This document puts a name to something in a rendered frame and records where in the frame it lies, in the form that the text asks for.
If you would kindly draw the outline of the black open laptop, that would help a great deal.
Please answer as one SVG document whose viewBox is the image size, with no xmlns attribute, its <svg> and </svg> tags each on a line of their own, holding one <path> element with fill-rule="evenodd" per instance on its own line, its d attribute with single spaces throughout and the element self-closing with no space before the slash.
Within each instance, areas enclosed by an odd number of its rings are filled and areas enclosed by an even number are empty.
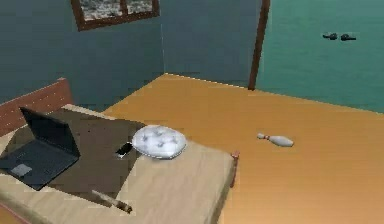
<svg viewBox="0 0 384 224">
<path fill-rule="evenodd" d="M 0 157 L 0 170 L 39 191 L 80 158 L 69 125 L 20 107 L 34 139 Z"/>
</svg>

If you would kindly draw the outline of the white round tufted cushion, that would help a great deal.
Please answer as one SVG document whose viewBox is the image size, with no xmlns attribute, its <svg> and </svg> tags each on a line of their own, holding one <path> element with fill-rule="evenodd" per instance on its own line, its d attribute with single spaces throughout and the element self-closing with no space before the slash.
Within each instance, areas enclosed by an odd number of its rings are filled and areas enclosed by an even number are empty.
<svg viewBox="0 0 384 224">
<path fill-rule="evenodd" d="M 132 137 L 132 146 L 141 154 L 156 159 L 173 159 L 187 146 L 184 134 L 161 125 L 147 125 Z"/>
</svg>

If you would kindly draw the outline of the black mobile phone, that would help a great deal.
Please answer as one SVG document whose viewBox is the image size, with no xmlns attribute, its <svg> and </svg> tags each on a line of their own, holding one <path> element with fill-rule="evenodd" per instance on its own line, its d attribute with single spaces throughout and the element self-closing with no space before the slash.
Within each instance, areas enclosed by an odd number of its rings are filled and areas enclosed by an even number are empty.
<svg viewBox="0 0 384 224">
<path fill-rule="evenodd" d="M 116 152 L 116 156 L 118 158 L 123 158 L 126 154 L 128 154 L 132 150 L 133 146 L 130 142 L 125 143 L 122 145 Z"/>
</svg>

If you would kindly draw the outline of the white bowling pin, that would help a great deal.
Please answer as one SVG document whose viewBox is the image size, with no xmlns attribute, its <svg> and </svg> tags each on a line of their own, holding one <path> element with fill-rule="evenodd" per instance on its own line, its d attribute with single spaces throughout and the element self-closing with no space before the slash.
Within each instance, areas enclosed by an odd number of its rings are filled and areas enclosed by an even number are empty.
<svg viewBox="0 0 384 224">
<path fill-rule="evenodd" d="M 294 145 L 294 142 L 291 139 L 284 136 L 270 136 L 270 135 L 258 133 L 257 138 L 268 140 L 271 143 L 280 147 L 292 147 Z"/>
</svg>

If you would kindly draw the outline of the brown framed window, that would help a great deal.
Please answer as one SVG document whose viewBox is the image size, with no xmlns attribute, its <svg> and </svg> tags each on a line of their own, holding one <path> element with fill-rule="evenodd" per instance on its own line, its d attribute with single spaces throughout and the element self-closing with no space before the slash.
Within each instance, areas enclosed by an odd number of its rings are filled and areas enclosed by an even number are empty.
<svg viewBox="0 0 384 224">
<path fill-rule="evenodd" d="M 157 17 L 159 0 L 70 0 L 79 31 Z"/>
</svg>

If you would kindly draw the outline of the teal room door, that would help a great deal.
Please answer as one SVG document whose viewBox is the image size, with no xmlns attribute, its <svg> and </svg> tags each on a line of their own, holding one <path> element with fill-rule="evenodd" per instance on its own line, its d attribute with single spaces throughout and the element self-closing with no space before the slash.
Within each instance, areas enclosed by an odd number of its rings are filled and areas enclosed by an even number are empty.
<svg viewBox="0 0 384 224">
<path fill-rule="evenodd" d="M 384 113 L 384 0 L 271 0 L 256 87 Z"/>
</svg>

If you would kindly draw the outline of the beige bed with wooden frame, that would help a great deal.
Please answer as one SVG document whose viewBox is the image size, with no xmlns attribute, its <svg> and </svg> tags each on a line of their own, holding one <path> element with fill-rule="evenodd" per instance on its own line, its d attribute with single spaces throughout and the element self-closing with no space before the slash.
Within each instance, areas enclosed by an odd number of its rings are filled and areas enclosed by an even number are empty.
<svg viewBox="0 0 384 224">
<path fill-rule="evenodd" d="M 200 118 L 206 82 L 164 74 L 101 114 L 72 103 L 61 78 L 32 93 L 0 104 L 0 155 L 33 137 L 20 112 L 28 107 L 69 123 L 79 161 L 40 191 L 0 171 L 0 205 L 27 224 L 217 224 L 233 181 L 235 162 L 224 151 L 189 141 L 173 160 L 135 151 L 120 159 L 116 150 L 145 124 L 180 132 L 185 118 L 208 137 Z M 132 206 L 128 214 L 100 201 L 92 190 Z"/>
</svg>

